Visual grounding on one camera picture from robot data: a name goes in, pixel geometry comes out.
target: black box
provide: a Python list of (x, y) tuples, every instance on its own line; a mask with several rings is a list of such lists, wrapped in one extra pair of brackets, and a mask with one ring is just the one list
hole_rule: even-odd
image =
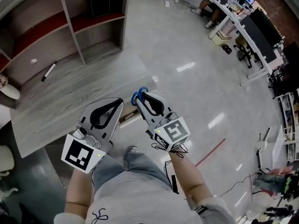
[(88, 0), (88, 7), (93, 18), (110, 14), (110, 0)]

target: computer monitor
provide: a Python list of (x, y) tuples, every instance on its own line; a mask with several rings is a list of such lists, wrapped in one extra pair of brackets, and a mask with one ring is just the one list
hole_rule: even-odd
[(254, 0), (245, 0), (245, 2), (250, 6), (254, 2)]
[(260, 29), (270, 46), (273, 48), (277, 43), (282, 41), (282, 38), (276, 28), (273, 26), (269, 18), (263, 13), (263, 11), (257, 8), (251, 15), (250, 18)]
[(296, 44), (296, 42), (291, 43), (283, 50), (285, 57), (288, 59), (288, 62), (290, 65), (296, 65), (299, 67), (299, 60), (298, 60), (298, 54), (299, 54), (299, 47)]

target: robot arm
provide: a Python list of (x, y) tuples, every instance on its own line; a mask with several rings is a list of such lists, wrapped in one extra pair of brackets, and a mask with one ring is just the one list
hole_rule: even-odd
[(183, 119), (172, 109), (167, 99), (142, 88), (132, 97), (142, 117), (148, 123), (146, 133), (166, 151), (171, 151), (186, 142), (190, 131)]
[(61, 160), (89, 173), (112, 148), (110, 139), (124, 107), (121, 98), (107, 98), (88, 105), (66, 136)]

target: white marker pen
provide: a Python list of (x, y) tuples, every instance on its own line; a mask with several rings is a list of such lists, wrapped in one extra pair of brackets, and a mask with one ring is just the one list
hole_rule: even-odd
[(47, 71), (47, 73), (43, 76), (42, 81), (44, 82), (45, 79), (47, 78), (47, 76), (50, 74), (50, 72), (53, 70), (53, 68), (56, 66), (56, 64), (54, 63), (50, 69)]

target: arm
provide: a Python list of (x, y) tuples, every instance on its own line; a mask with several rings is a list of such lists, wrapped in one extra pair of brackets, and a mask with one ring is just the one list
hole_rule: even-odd
[(180, 158), (174, 153), (169, 153), (179, 184), (181, 185), (185, 196), (192, 197), (195, 203), (213, 197), (209, 191), (203, 176), (189, 158), (182, 154)]
[(91, 204), (91, 194), (91, 174), (85, 174), (74, 169), (66, 192), (64, 212), (76, 214), (86, 219)]

